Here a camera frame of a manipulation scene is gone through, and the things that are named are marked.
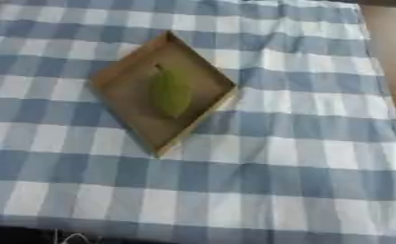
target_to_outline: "square tray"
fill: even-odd
[[[160,114],[151,104],[149,85],[156,64],[182,70],[192,90],[192,101],[179,118]],[[157,38],[99,71],[92,86],[124,124],[129,125],[159,157],[233,95],[237,86],[183,41],[166,31]]]

